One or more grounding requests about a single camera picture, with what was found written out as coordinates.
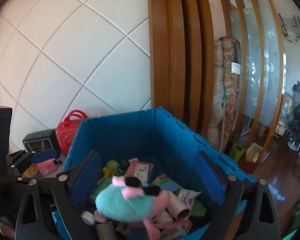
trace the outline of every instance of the diamond pattern wall panel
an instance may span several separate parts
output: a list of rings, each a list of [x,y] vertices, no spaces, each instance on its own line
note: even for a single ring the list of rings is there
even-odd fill
[[[148,109],[147,0],[8,0],[0,11],[0,104],[10,151],[74,109],[99,117]]]

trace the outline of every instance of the teal and pink stuffed toy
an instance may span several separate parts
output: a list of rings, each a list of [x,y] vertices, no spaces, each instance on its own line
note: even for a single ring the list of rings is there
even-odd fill
[[[149,240],[160,239],[160,225],[156,218],[169,205],[170,193],[158,186],[148,186],[135,177],[112,177],[112,184],[96,198],[95,220],[103,223],[107,219],[143,224]]]

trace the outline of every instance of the red suitcase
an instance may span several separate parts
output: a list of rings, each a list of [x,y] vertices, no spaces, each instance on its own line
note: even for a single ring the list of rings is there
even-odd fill
[[[72,116],[76,116],[79,119],[70,120]],[[82,118],[87,119],[88,116],[83,111],[73,110],[56,128],[56,136],[64,156],[68,155],[75,132],[77,131]]]

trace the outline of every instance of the dark hardwood floor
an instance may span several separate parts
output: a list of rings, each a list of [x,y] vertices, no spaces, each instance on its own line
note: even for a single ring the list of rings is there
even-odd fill
[[[281,234],[284,235],[290,229],[300,199],[300,159],[298,153],[288,147],[287,138],[274,137],[268,150],[269,154],[261,164],[247,163],[242,156],[239,166],[255,178],[267,181],[277,208]],[[233,239],[241,216],[239,214],[234,219],[226,239]]]

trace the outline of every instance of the silver screw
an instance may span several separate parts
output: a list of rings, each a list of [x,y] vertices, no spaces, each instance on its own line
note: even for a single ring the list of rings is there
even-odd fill
[[[264,179],[259,179],[259,183],[260,183],[261,185],[265,185],[265,184],[266,184],[266,181],[265,181]]]
[[[68,179],[68,176],[67,176],[66,174],[61,175],[61,176],[58,178],[59,181],[66,181],[67,179]]]
[[[229,179],[229,181],[236,181],[237,177],[231,174],[228,176],[228,179]]]
[[[36,180],[36,179],[31,179],[31,180],[29,181],[29,184],[28,184],[28,185],[32,186],[32,185],[35,185],[35,184],[37,184],[37,180]]]

